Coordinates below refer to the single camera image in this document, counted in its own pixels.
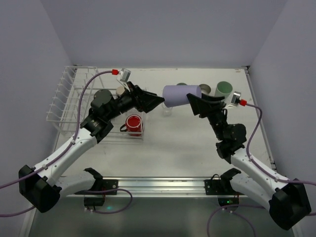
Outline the tall beige cup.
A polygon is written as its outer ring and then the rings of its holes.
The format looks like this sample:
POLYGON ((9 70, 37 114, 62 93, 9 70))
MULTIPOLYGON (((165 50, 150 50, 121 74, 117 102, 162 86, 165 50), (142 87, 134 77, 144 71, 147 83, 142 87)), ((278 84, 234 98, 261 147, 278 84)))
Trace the tall beige cup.
POLYGON ((126 91, 124 86, 119 86, 116 88, 116 97, 121 97, 123 93, 126 91))

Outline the small clear faceted glass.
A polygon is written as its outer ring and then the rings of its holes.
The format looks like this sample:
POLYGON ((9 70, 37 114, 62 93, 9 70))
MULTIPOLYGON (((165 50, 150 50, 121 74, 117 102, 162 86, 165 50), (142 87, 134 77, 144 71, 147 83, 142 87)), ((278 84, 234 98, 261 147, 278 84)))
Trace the small clear faceted glass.
POLYGON ((164 103, 162 103, 162 115, 164 117, 169 117, 172 115, 172 107, 167 107, 164 103))

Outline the lavender plastic cup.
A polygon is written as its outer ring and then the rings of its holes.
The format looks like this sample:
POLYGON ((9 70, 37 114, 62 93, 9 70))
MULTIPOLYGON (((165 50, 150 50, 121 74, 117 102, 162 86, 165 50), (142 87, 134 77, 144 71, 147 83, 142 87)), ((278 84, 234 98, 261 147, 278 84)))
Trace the lavender plastic cup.
POLYGON ((189 104, 187 94, 201 98, 201 88, 198 85, 166 85, 162 90, 162 97, 166 107, 177 107, 189 104))

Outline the tall light green cup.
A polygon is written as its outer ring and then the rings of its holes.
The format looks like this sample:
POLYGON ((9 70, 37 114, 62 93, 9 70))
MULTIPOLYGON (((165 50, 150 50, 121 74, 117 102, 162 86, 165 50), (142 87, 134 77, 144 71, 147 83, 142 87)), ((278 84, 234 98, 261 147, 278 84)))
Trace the tall light green cup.
POLYGON ((215 89, 215 97, 224 97, 227 99, 233 90, 233 86, 227 81, 217 83, 215 89))

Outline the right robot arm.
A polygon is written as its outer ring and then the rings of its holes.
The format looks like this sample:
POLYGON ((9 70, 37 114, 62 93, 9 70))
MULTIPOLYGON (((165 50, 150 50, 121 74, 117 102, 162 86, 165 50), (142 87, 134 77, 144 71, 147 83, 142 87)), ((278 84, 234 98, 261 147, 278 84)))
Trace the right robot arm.
POLYGON ((250 153, 251 140, 246 138, 246 128, 227 122, 223 97, 189 93, 187 99, 195 116, 208 119, 218 139, 219 157, 234 166, 221 176, 225 187, 260 204, 284 230, 313 215, 305 188, 307 182, 278 174, 250 153))

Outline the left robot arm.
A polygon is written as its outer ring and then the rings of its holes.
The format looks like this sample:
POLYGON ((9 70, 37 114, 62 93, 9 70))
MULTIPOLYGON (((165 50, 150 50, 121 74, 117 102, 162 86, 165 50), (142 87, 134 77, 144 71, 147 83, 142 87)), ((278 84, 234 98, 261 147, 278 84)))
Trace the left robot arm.
POLYGON ((131 109, 149 113, 163 102, 164 98, 131 82, 118 98, 108 89, 98 90, 90 103, 88 116, 77 124, 70 139, 34 167, 25 165, 19 170, 20 194, 41 213, 49 211, 61 198, 63 189, 57 183, 59 178, 110 133, 114 127, 112 119, 131 109))

